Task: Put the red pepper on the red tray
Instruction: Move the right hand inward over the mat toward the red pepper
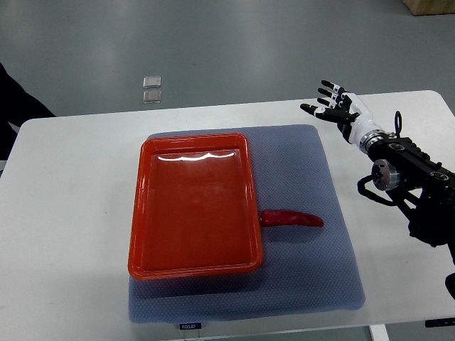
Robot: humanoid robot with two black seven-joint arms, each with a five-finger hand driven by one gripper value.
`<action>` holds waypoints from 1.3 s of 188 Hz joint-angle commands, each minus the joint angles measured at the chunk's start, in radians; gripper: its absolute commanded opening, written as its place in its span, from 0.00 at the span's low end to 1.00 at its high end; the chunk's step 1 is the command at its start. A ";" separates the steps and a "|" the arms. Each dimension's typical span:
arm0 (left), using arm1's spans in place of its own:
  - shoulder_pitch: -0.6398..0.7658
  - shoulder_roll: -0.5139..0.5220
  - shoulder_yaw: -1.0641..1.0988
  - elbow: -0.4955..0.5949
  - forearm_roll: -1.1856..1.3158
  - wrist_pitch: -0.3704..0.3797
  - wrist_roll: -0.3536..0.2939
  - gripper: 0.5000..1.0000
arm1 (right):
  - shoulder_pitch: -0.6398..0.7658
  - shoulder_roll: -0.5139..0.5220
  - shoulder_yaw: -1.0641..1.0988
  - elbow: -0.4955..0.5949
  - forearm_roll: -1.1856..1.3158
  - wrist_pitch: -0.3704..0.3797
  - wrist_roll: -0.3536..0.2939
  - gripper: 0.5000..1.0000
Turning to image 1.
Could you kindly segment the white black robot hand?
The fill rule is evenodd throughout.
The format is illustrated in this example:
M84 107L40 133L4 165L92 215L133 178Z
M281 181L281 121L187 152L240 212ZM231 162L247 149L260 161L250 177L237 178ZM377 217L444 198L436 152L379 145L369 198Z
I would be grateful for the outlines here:
M366 136L382 129L374 123L373 115L359 96L328 80L318 88L322 98L318 105L301 104L300 108L317 119L337 124L343 138L359 149L365 145Z

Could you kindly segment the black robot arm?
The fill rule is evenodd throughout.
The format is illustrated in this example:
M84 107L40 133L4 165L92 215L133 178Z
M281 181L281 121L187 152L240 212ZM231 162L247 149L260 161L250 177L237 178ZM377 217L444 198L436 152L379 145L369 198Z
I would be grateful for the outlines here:
M431 161L410 138L374 131L360 145L373 162L358 192L396 206L408 219L409 235L454 256L454 173Z

